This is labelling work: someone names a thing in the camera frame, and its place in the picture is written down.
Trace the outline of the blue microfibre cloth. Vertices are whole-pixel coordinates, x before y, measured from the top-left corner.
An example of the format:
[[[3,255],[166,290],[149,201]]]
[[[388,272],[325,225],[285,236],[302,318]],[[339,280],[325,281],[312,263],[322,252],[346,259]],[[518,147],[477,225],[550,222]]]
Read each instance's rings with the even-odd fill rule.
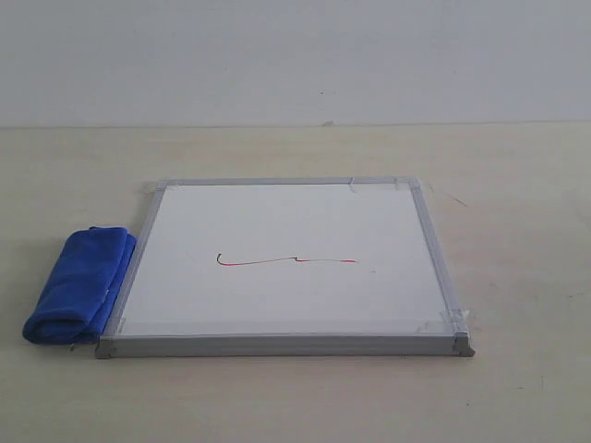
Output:
[[[123,227],[71,234],[23,326],[23,338],[42,345],[99,340],[135,245],[135,236]]]

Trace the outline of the white board with aluminium frame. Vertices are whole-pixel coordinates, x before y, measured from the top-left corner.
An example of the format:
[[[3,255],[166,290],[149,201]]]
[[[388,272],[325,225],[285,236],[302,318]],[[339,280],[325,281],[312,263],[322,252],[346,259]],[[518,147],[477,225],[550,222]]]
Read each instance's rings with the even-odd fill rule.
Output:
[[[169,179],[95,354],[474,349],[414,177]]]

